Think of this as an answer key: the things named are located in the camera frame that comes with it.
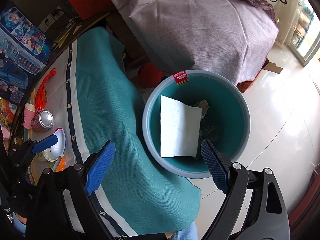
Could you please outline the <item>cardboard box on floor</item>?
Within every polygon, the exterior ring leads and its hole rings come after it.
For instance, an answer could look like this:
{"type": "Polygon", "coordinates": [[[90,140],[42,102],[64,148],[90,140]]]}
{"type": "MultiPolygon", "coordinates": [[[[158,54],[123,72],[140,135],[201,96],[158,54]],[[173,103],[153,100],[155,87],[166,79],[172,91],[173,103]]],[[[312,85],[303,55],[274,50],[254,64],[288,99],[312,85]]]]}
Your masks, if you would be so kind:
{"type": "Polygon", "coordinates": [[[269,59],[265,60],[262,69],[276,74],[280,74],[283,70],[283,68],[277,66],[276,63],[270,62],[269,59]]]}

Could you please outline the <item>white cylindrical bottle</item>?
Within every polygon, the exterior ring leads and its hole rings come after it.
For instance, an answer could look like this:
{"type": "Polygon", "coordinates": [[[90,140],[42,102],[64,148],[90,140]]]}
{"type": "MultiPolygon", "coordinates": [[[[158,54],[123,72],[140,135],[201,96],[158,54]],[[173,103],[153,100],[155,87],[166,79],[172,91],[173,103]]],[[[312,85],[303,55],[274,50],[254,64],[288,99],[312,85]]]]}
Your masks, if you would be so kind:
{"type": "Polygon", "coordinates": [[[36,154],[36,158],[39,161],[48,161],[48,162],[55,162],[58,159],[57,156],[52,155],[52,153],[51,153],[49,148],[45,149],[44,151],[42,151],[40,153],[37,153],[36,154]]]}

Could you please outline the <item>blue toy box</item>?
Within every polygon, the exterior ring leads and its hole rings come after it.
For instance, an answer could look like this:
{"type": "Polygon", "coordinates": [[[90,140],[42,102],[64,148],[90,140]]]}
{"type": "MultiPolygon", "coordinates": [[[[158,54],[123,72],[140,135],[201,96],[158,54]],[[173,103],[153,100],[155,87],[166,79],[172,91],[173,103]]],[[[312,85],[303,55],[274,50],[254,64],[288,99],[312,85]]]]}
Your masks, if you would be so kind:
{"type": "Polygon", "coordinates": [[[47,64],[53,41],[12,2],[1,12],[1,98],[20,105],[47,64]]]}

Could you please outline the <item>teal trash bin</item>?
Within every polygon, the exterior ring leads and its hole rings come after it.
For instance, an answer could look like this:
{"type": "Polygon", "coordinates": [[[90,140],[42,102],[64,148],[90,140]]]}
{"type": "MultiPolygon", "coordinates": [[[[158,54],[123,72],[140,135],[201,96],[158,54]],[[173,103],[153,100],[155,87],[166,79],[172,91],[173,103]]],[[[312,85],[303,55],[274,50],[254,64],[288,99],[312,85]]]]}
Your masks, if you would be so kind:
{"type": "Polygon", "coordinates": [[[170,76],[149,96],[143,135],[150,154],[167,171],[191,179],[210,173],[200,144],[210,140],[232,161],[244,152],[251,131],[247,103],[231,81],[205,70],[170,76]]]}

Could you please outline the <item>pink paper cup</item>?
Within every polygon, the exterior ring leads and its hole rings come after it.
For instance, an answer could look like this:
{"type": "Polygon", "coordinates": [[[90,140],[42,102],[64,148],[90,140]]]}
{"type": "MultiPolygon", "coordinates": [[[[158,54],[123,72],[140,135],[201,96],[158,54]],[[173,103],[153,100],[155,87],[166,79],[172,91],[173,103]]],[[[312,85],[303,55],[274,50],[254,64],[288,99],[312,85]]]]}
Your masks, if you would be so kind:
{"type": "Polygon", "coordinates": [[[24,119],[23,126],[26,129],[31,129],[31,121],[35,115],[35,106],[31,103],[26,103],[24,105],[24,119]]]}

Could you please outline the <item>teal striped tablecloth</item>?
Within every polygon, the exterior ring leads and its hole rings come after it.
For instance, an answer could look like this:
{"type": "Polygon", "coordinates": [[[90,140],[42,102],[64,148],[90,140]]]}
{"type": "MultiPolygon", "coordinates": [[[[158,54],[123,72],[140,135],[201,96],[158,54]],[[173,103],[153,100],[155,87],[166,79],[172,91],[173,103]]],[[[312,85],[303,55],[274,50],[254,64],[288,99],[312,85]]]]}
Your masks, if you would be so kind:
{"type": "Polygon", "coordinates": [[[116,152],[99,188],[95,209],[116,237],[174,232],[197,239],[199,188],[158,165],[143,139],[143,99],[124,73],[124,46],[106,29],[91,29],[53,63],[46,110],[53,129],[66,135],[64,155],[72,166],[101,150],[116,152]]]}

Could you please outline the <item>purple cloth covered furniture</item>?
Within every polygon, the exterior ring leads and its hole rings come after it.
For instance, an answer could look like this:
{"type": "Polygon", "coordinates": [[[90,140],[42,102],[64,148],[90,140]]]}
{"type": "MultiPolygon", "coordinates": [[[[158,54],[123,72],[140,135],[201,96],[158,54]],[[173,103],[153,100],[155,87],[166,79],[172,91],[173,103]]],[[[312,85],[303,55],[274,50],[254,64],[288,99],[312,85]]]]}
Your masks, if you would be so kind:
{"type": "Polygon", "coordinates": [[[261,70],[277,35],[265,0],[111,0],[160,70],[214,72],[237,85],[261,70]]]}

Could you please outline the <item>white red-rimmed bowl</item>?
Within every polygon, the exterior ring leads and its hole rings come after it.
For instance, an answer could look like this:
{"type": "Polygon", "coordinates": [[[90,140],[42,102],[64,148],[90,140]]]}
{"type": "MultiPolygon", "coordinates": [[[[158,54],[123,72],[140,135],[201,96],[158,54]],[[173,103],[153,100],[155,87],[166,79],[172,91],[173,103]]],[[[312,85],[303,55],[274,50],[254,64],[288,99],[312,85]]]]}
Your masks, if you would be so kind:
{"type": "Polygon", "coordinates": [[[55,157],[62,157],[66,147],[66,135],[64,130],[59,127],[54,132],[57,143],[50,148],[51,154],[55,157]]]}

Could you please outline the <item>red cola can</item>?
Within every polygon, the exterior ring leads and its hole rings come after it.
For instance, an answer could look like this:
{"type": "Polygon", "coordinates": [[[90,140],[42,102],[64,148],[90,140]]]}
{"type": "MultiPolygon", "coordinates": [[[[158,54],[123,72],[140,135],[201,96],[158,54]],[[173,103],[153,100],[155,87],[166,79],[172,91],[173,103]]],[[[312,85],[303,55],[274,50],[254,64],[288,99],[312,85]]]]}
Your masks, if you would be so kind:
{"type": "Polygon", "coordinates": [[[53,115],[47,110],[41,110],[31,120],[33,132],[40,133],[49,130],[53,126],[53,115]]]}

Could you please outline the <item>red snack wrapper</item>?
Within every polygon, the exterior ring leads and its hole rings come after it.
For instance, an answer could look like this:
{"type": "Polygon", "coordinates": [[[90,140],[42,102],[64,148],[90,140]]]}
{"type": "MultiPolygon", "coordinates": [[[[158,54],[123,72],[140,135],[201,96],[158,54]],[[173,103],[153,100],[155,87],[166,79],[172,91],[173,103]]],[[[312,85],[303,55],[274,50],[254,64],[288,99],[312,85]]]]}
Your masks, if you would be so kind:
{"type": "Polygon", "coordinates": [[[35,96],[35,113],[38,113],[44,110],[47,104],[47,90],[46,84],[48,80],[56,74],[56,69],[53,68],[43,79],[42,83],[40,84],[36,96],[35,96]]]}

